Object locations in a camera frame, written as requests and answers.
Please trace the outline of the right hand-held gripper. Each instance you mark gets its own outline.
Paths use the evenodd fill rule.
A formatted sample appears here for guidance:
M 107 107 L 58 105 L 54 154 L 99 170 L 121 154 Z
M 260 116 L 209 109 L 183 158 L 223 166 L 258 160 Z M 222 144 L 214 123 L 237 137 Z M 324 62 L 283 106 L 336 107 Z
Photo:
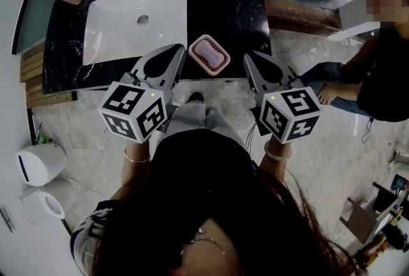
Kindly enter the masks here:
M 321 114 L 321 105 L 310 87 L 305 87 L 292 69 L 278 58 L 252 51 L 243 66 L 255 92 L 254 117 L 260 135 L 272 135 L 287 144 L 311 134 Z M 266 82 L 279 84 L 268 88 Z

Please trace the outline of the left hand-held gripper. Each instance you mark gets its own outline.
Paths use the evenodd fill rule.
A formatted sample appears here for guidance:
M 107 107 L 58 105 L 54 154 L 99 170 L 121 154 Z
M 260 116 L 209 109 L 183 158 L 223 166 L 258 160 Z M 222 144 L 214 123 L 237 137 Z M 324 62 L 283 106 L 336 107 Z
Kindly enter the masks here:
M 97 108 L 114 135 L 129 141 L 146 142 L 167 120 L 167 106 L 173 97 L 185 62 L 185 47 L 166 45 L 142 56 L 131 73 L 109 86 Z M 160 86 L 137 77 L 160 77 Z

